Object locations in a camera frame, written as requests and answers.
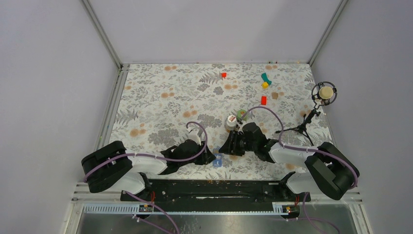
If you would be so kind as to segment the white cap pill bottle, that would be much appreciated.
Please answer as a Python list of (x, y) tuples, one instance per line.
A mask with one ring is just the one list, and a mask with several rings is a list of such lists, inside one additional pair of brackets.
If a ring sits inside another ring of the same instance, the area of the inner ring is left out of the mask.
[(233, 131), (237, 127), (237, 117), (235, 115), (229, 115), (225, 120), (225, 129), (227, 131)]

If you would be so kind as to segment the blue weekly pill organizer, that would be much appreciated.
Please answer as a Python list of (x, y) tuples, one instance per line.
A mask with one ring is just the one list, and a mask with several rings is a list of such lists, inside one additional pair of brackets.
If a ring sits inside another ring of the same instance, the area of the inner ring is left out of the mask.
[(215, 155), (215, 159), (212, 162), (213, 167), (220, 168), (223, 166), (223, 154), (219, 152), (219, 148), (213, 149), (212, 153)]

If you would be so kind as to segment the green pill bottle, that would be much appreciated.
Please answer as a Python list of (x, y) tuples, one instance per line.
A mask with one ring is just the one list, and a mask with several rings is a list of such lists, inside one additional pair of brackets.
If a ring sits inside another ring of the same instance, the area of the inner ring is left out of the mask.
[(237, 112), (236, 117), (238, 121), (247, 121), (249, 119), (249, 113), (244, 109), (240, 109)]

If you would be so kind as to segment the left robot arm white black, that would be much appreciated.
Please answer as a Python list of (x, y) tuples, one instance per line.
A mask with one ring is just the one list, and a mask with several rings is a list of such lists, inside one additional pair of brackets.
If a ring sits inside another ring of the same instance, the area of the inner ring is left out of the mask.
[(91, 193), (115, 188), (146, 200), (151, 194), (146, 174), (170, 175), (185, 165), (207, 165), (215, 159), (205, 141), (188, 139), (156, 154), (128, 153), (122, 141), (114, 141), (84, 157), (81, 166)]

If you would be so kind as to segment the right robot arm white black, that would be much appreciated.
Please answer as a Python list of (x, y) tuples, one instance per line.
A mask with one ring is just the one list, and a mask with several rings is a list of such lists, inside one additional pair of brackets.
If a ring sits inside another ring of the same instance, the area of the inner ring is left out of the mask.
[(280, 186), (280, 196), (287, 201), (305, 192), (321, 192), (333, 200), (340, 200), (357, 185), (360, 176), (358, 169), (332, 143), (324, 142), (318, 147), (280, 143), (267, 138), (253, 122), (230, 131), (219, 152), (234, 156), (253, 152), (262, 161), (305, 168), (306, 173), (292, 174)]

